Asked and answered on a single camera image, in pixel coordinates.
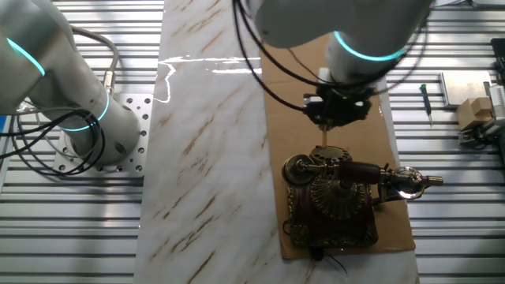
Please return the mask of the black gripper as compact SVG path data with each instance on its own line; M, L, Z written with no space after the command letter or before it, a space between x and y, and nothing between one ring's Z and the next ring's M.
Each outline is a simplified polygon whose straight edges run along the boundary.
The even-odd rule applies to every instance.
M373 88L349 90L343 88L318 87L315 94L304 94L304 114L327 131L365 120L372 103Z

